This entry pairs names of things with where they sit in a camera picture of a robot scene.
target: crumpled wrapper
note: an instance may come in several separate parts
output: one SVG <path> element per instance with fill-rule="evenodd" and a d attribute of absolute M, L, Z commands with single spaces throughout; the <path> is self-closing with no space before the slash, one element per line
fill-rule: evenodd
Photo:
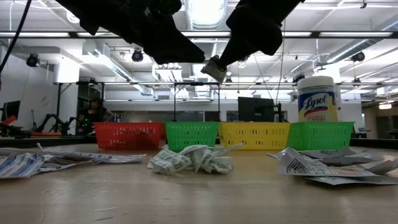
<path fill-rule="evenodd" d="M 195 170 L 195 173 L 202 169 L 211 174 L 227 174 L 233 170 L 233 158 L 223 155 L 241 146 L 243 143 L 214 151 L 209 146 L 194 145 L 186 147 L 179 153 L 163 149 L 150 159 L 148 168 L 153 169 L 156 173 L 167 175 L 184 169 Z"/>

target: person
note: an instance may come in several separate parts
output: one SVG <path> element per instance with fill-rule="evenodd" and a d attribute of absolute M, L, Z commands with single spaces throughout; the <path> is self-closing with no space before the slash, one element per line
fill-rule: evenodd
<path fill-rule="evenodd" d="M 80 111 L 78 117 L 78 133 L 89 133 L 88 130 L 92 127 L 94 122 L 108 122 L 114 114 L 112 111 L 103 107 L 100 98 L 94 98 L 90 101 L 87 109 Z"/>

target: yellow basket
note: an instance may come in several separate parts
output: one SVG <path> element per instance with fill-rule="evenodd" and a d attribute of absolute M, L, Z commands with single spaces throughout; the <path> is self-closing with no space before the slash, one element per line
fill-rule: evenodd
<path fill-rule="evenodd" d="M 289 129 L 290 123 L 220 123 L 218 134 L 224 147 L 242 142 L 239 150 L 283 150 Z"/>

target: desk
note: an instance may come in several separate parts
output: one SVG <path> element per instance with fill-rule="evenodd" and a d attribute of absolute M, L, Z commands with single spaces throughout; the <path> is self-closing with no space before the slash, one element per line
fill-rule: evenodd
<path fill-rule="evenodd" d="M 96 145 L 63 146 L 95 152 Z M 396 223 L 398 186 L 332 187 L 235 151 L 228 175 L 164 176 L 143 164 L 78 166 L 0 181 L 1 223 Z M 377 150 L 386 159 L 395 151 Z"/>
<path fill-rule="evenodd" d="M 394 139 L 398 139 L 398 131 L 387 131 Z"/>

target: plastic basket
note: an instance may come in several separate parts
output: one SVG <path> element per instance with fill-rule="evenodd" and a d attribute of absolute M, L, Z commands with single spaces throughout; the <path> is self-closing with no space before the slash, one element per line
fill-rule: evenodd
<path fill-rule="evenodd" d="M 238 150 L 282 150 L 286 148 L 290 123 L 220 123 L 221 144 Z"/>
<path fill-rule="evenodd" d="M 353 125 L 353 122 L 294 123 L 287 145 L 298 151 L 341 149 L 349 145 Z"/>
<path fill-rule="evenodd" d="M 164 123 L 94 123 L 98 147 L 105 150 L 159 148 Z"/>
<path fill-rule="evenodd" d="M 217 136 L 217 122 L 167 122 L 166 133 L 169 149 L 182 151 L 196 144 L 214 147 Z"/>

